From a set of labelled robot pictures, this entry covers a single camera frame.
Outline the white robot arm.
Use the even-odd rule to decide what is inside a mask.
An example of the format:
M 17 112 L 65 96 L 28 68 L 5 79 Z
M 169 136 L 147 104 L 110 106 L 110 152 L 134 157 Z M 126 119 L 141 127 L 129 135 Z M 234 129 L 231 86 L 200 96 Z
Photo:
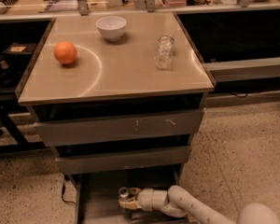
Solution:
M 119 205 L 129 210 L 157 210 L 169 217 L 190 214 L 201 224 L 280 224 L 280 217 L 261 203 L 246 205 L 239 212 L 237 220 L 232 221 L 177 185 L 168 190 L 122 187 L 119 189 Z

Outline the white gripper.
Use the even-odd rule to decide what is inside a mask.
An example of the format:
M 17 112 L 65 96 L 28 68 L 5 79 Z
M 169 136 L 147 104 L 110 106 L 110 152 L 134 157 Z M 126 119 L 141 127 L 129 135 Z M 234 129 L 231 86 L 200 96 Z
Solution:
M 119 200 L 119 205 L 129 210 L 160 211 L 169 203 L 166 190 L 128 188 L 128 193 L 129 198 L 137 196 L 136 200 Z

